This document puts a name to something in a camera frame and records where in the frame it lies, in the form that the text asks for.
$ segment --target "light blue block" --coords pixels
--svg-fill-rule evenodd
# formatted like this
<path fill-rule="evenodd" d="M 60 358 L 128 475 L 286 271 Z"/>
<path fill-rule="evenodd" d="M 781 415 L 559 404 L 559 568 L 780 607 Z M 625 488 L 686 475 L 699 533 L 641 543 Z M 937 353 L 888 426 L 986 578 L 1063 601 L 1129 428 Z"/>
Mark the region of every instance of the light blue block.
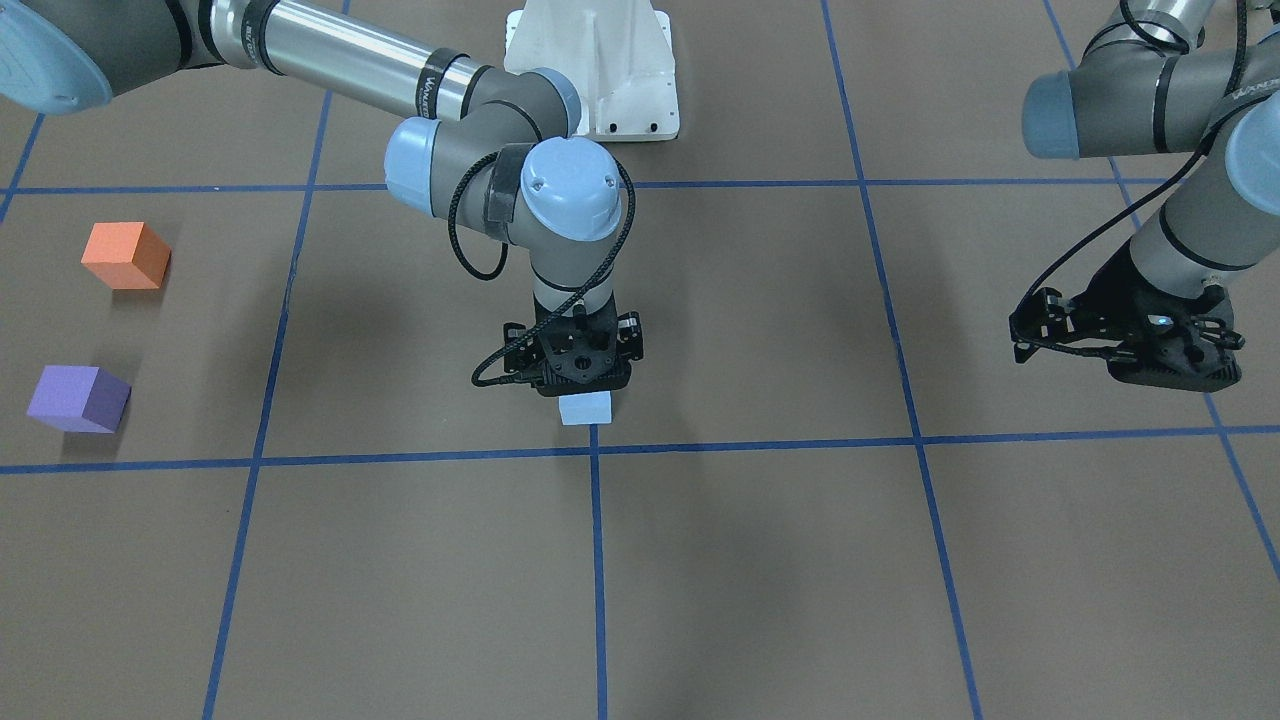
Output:
<path fill-rule="evenodd" d="M 566 425 L 608 425 L 613 421 L 613 393 L 609 391 L 562 395 L 561 423 Z"/>

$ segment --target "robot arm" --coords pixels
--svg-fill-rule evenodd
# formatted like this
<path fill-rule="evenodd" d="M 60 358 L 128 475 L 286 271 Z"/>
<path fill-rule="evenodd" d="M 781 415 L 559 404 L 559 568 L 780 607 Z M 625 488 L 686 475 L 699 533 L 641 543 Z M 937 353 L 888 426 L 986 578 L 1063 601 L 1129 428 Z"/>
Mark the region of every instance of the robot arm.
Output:
<path fill-rule="evenodd" d="M 617 316 L 612 283 L 634 188 L 604 147 L 566 140 L 581 105 L 556 70 L 515 76 L 301 0 L 4 0 L 3 10 L 0 49 L 19 72 L 0 91 L 37 111 L 74 113 L 180 69 L 229 64 L 408 118 L 384 160 L 392 195 L 447 219 L 481 279 L 497 270 L 466 263 L 454 224 L 530 252 L 536 323 L 508 324 L 475 384 L 617 389 L 643 357 L 639 316 Z M 483 380 L 499 359 L 506 374 Z"/>
<path fill-rule="evenodd" d="M 1280 246 L 1280 42 L 1253 47 L 1235 73 L 1230 51 L 1188 54 L 1211 5 L 1133 4 L 1148 38 L 1116 24 L 1117 10 L 1078 69 L 1028 92 L 1024 140 L 1038 156 L 1194 149 L 1204 161 L 1083 293 L 1024 296 L 1010 316 L 1018 363 L 1048 348 L 1102 357 L 1137 384 L 1212 392 L 1240 379 L 1226 284 Z M 1240 87 L 1224 96 L 1229 78 Z M 1070 346 L 1083 340 L 1116 345 Z"/>

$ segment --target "light blue cap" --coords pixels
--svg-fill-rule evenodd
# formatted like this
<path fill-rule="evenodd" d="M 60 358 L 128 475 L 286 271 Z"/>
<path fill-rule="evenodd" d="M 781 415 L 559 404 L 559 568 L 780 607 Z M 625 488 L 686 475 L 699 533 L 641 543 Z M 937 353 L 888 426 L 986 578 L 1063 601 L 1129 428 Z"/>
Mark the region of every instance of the light blue cap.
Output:
<path fill-rule="evenodd" d="M 573 82 L 550 68 L 534 68 L 529 72 L 550 81 L 556 91 L 561 94 L 561 100 L 564 101 L 564 114 L 568 115 L 568 132 L 564 133 L 564 137 L 572 137 L 577 132 L 579 123 L 582 122 L 582 99 L 579 97 Z"/>
<path fill-rule="evenodd" d="M 520 190 L 538 222 L 570 240 L 603 240 L 622 219 L 618 164 L 585 137 L 552 137 L 534 146 Z"/>
<path fill-rule="evenodd" d="M 1043 159 L 1080 159 L 1075 102 L 1066 72 L 1036 78 L 1023 101 L 1023 143 Z"/>
<path fill-rule="evenodd" d="M 440 120 L 410 118 L 396 128 L 387 155 L 383 158 L 383 170 L 387 173 L 387 191 L 396 200 L 416 208 L 428 215 L 431 211 L 431 152 L 435 150 L 435 133 Z"/>
<path fill-rule="evenodd" d="M 608 425 L 613 421 L 613 393 L 609 391 L 562 395 L 559 406 L 564 425 Z"/>
<path fill-rule="evenodd" d="M 79 45 L 18 0 L 0 12 L 0 94 L 37 113 L 68 115 L 111 101 L 111 83 Z"/>
<path fill-rule="evenodd" d="M 1280 95 L 1235 126 L 1226 142 L 1226 177 L 1249 205 L 1280 215 Z"/>

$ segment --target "white plastic base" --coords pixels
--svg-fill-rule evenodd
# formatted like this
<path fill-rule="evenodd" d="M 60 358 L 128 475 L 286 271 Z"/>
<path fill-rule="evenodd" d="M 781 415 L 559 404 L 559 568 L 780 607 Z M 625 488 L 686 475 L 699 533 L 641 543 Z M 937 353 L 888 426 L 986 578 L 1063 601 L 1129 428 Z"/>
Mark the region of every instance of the white plastic base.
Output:
<path fill-rule="evenodd" d="M 534 68 L 573 82 L 582 99 L 575 135 L 652 142 L 680 133 L 671 17 L 649 0 L 529 0 L 507 17 L 506 69 Z"/>
<path fill-rule="evenodd" d="M 609 391 L 562 395 L 561 423 L 566 425 L 608 425 L 613 421 L 613 393 Z"/>

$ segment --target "purple cube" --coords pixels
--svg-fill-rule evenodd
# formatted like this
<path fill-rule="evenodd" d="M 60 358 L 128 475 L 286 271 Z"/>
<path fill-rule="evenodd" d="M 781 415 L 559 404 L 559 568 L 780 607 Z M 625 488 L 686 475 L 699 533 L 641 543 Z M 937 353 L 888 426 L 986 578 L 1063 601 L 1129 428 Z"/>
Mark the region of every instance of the purple cube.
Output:
<path fill-rule="evenodd" d="M 101 368 L 46 365 L 27 415 L 68 433 L 114 433 L 129 389 Z"/>

